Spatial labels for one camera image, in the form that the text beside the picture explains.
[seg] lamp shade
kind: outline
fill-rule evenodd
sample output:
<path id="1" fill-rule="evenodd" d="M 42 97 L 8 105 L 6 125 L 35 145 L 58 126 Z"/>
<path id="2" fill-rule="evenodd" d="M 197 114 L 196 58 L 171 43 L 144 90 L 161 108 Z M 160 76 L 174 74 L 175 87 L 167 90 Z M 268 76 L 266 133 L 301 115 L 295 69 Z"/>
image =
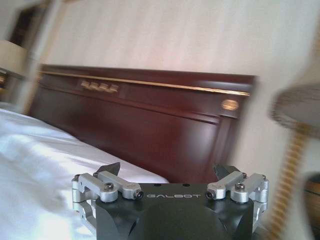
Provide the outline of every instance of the lamp shade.
<path id="1" fill-rule="evenodd" d="M 0 70 L 23 76 L 26 56 L 25 48 L 10 41 L 0 40 Z"/>
<path id="2" fill-rule="evenodd" d="M 320 139 L 320 56 L 292 86 L 278 94 L 271 116 L 290 129 L 295 129 L 297 123 L 307 124 L 309 135 Z"/>

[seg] cream wall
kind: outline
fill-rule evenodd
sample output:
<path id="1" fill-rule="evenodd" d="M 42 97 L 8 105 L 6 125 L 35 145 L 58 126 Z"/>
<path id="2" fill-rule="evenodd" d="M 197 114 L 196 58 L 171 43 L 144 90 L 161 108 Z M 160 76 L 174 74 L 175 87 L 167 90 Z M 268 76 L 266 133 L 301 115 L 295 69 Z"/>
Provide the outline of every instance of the cream wall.
<path id="1" fill-rule="evenodd" d="M 274 94 L 310 59 L 318 0 L 77 0 L 66 4 L 44 63 L 259 76 L 232 162 L 264 173 L 271 195 L 289 131 L 268 117 Z M 303 171 L 320 168 L 312 141 Z M 287 239 L 309 239 L 295 195 Z"/>

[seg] wooden headboard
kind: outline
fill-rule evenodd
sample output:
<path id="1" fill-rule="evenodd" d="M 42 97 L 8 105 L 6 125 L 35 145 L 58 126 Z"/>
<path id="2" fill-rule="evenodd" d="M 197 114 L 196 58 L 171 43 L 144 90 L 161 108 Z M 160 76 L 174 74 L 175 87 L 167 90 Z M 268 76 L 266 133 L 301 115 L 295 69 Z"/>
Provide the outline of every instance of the wooden headboard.
<path id="1" fill-rule="evenodd" d="M 250 75 L 43 65 L 29 115 L 172 183 L 216 180 Z"/>

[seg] white bed sheet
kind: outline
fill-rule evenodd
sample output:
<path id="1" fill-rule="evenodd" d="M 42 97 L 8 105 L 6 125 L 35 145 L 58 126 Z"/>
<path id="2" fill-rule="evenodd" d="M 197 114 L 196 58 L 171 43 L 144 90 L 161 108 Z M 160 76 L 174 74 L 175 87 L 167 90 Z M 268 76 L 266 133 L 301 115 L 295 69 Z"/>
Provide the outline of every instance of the white bed sheet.
<path id="1" fill-rule="evenodd" d="M 3 240 L 96 239 L 72 210 L 75 174 L 120 162 L 127 181 L 168 182 L 32 117 L 0 109 L 0 126 Z"/>

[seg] lamp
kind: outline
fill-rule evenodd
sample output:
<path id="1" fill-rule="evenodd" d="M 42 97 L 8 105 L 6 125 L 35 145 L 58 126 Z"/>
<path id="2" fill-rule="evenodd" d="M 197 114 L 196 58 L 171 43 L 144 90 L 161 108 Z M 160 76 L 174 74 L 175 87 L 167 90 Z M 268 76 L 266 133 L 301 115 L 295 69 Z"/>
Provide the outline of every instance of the lamp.
<path id="1" fill-rule="evenodd" d="M 5 77 L 24 75 L 24 63 L 27 50 L 10 41 L 0 40 L 0 89 L 4 87 Z"/>
<path id="2" fill-rule="evenodd" d="M 304 146 L 308 137 L 320 139 L 320 47 L 316 48 L 315 57 L 302 76 L 278 94 L 271 117 L 282 126 L 294 130 L 283 172 L 277 183 L 278 189 L 266 234 L 266 239 L 278 240 L 285 227 Z"/>

